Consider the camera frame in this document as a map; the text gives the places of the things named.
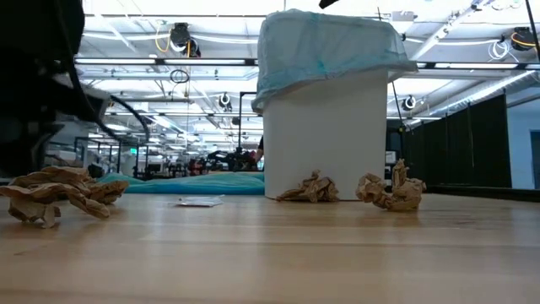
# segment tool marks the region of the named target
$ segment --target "teal cloth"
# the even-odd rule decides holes
[[[128,181],[126,193],[263,195],[264,173],[209,174],[171,179],[140,181],[111,173],[100,182]]]

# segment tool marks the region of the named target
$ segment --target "table surface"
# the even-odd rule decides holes
[[[371,204],[124,195],[21,224],[0,198],[0,303],[539,303],[540,204],[425,195]]]

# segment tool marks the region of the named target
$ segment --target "crumpled brown paper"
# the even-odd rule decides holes
[[[317,202],[337,202],[338,190],[330,177],[319,179],[318,170],[311,173],[311,177],[302,181],[298,189],[291,189],[276,198],[278,202],[284,200]]]
[[[385,192],[386,184],[378,176],[365,174],[360,178],[356,196],[389,211],[417,210],[426,186],[419,179],[407,178],[407,170],[405,160],[399,160],[392,169],[392,194]]]
[[[52,203],[68,199],[77,208],[99,219],[109,217],[107,204],[119,198],[128,182],[96,182],[86,169],[51,166],[42,171],[19,176],[8,186],[0,187],[0,194],[11,198],[9,214],[22,220],[43,220],[44,227],[55,224],[60,209]]]

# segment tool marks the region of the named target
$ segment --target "trash can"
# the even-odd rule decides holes
[[[399,35],[383,22],[291,10],[267,17],[258,47],[251,105],[263,114],[265,195],[320,170],[340,199],[357,199],[361,176],[384,176],[387,84],[416,70]]]

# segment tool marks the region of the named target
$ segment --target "fluorescent light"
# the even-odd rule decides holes
[[[436,63],[436,68],[455,68],[455,69],[473,69],[473,68],[493,68],[493,69],[512,69],[517,67],[517,63]]]
[[[107,124],[106,125],[109,129],[115,130],[115,131],[130,131],[131,129],[128,127],[124,127],[117,124]]]
[[[182,112],[182,113],[179,113],[179,112],[176,112],[176,113],[163,113],[165,114],[166,116],[172,116],[172,117],[186,117],[186,116],[197,116],[197,115],[202,115],[202,116],[206,116],[207,113],[190,113],[190,112]]]
[[[239,117],[240,113],[215,113],[215,117]],[[256,113],[242,113],[242,117],[259,117]]]
[[[488,96],[490,94],[493,94],[495,91],[500,90],[500,89],[504,88],[505,86],[507,86],[509,84],[512,84],[512,83],[516,82],[517,80],[522,79],[522,78],[524,78],[524,77],[526,77],[526,76],[528,76],[528,75],[530,75],[532,73],[536,73],[536,71],[527,71],[525,73],[521,73],[519,75],[516,75],[516,76],[514,76],[514,77],[512,77],[510,79],[500,81],[496,85],[493,85],[493,86],[488,87],[488,88],[486,88],[484,90],[481,90],[476,94],[469,95],[468,97],[461,98],[460,100],[458,100],[456,102],[452,102],[448,106],[441,107],[440,109],[431,112],[430,115],[434,115],[435,113],[445,111],[446,109],[449,109],[449,108],[451,108],[453,106],[459,105],[459,104],[461,104],[463,102],[466,102],[466,101],[474,102],[476,100],[481,100],[484,97],[486,97],[486,96]]]
[[[168,122],[166,119],[164,119],[163,117],[161,116],[154,116],[153,119],[161,126],[165,127],[165,128],[170,128],[171,125],[170,125],[170,122]]]
[[[169,144],[169,148],[171,149],[186,149],[180,145],[173,145],[173,144]]]
[[[112,59],[112,58],[76,58],[76,64],[155,64],[154,59],[133,58],[133,59]]]
[[[244,65],[246,62],[242,59],[165,59],[165,64],[178,65]]]
[[[109,149],[110,146],[107,145],[107,144],[102,144],[100,146],[100,149]],[[113,149],[118,149],[118,146],[112,146]],[[97,144],[91,144],[88,146],[88,149],[98,149],[98,145]]]

